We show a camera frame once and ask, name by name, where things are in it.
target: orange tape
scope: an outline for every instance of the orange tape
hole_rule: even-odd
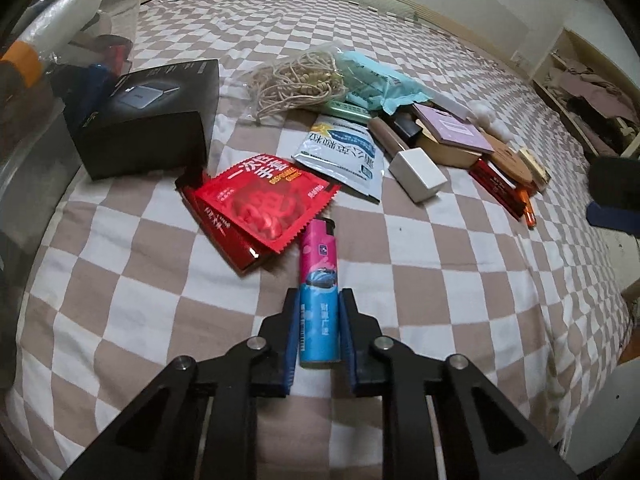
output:
[[[38,59],[38,53],[24,41],[14,41],[2,56],[2,61],[7,61],[16,67],[27,88],[33,86],[42,74],[42,64]]]

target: bed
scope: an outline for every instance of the bed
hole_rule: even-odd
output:
[[[548,166],[533,231],[452,168],[422,207],[387,173],[380,204],[341,191],[330,214],[338,280],[360,310],[418,353],[466,354],[558,442],[616,366],[629,316],[606,245],[584,219],[580,145],[527,84],[449,34],[338,0],[153,0],[140,12],[134,69],[220,60],[216,174],[255,153],[291,156],[316,118],[296,110],[269,125],[239,121],[234,75],[331,40],[460,102],[488,100],[514,147]],[[41,478],[58,478],[173,357],[223,354],[298,284],[295,244],[237,276],[181,203],[177,175],[91,182],[81,170],[51,219],[5,406]],[[381,426],[380,401],[353,399],[339,369],[297,367],[289,398],[260,403],[258,477],[379,478]]]

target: red packet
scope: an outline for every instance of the red packet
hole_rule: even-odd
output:
[[[255,155],[207,182],[196,197],[280,253],[338,189],[287,160]]]
[[[260,266],[274,254],[273,251],[196,197],[196,190],[209,180],[211,177],[201,168],[191,168],[175,181],[175,187],[204,234],[238,272]]]

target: metal bolt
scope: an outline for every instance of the metal bolt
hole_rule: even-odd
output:
[[[394,340],[390,337],[387,337],[386,335],[383,335],[377,337],[373,344],[380,350],[389,350],[391,347],[393,347]]]
[[[462,354],[454,354],[449,358],[449,363],[456,370],[464,370],[469,365],[469,359]]]
[[[193,364],[193,358],[186,355],[180,355],[174,359],[174,367],[178,370],[187,370]]]
[[[251,350],[262,350],[265,346],[267,346],[267,340],[263,337],[250,337],[246,340],[246,345]]]

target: brown oval object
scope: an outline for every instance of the brown oval object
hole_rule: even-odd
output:
[[[491,144],[494,152],[488,155],[489,160],[495,164],[501,172],[518,184],[530,185],[533,175],[527,165],[501,140],[492,137],[488,133],[482,132],[484,138]]]

